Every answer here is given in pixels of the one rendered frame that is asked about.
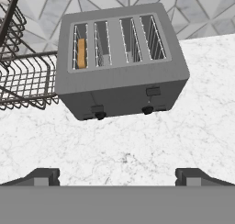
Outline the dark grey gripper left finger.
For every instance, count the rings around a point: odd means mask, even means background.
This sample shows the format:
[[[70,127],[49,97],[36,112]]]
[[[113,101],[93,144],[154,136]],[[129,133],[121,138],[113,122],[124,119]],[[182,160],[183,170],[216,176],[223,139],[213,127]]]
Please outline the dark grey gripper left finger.
[[[3,183],[3,186],[59,186],[59,168],[36,168],[28,175]]]

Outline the grey four-slot toaster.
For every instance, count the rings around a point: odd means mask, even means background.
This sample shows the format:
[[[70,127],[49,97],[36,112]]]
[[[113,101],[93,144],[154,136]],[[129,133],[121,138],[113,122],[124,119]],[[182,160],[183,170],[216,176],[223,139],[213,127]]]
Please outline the grey four-slot toaster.
[[[78,68],[78,39],[85,39],[86,67]],[[116,7],[62,18],[55,93],[79,120],[171,109],[190,72],[163,4]],[[160,95],[146,89],[159,87]]]

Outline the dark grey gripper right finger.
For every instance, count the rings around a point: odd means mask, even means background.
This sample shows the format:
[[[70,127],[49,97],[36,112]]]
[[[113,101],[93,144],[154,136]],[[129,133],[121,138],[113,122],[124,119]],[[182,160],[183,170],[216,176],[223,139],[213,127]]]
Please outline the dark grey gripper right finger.
[[[176,168],[175,177],[176,186],[235,186],[235,184],[211,177],[199,168]]]

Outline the golden bread slice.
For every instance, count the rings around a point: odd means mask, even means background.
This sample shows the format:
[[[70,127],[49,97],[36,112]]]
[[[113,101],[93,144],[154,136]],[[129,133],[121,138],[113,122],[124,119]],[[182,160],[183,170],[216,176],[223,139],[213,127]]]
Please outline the golden bread slice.
[[[78,53],[77,53],[78,68],[83,69],[86,67],[85,39],[78,39],[77,47],[78,47]]]

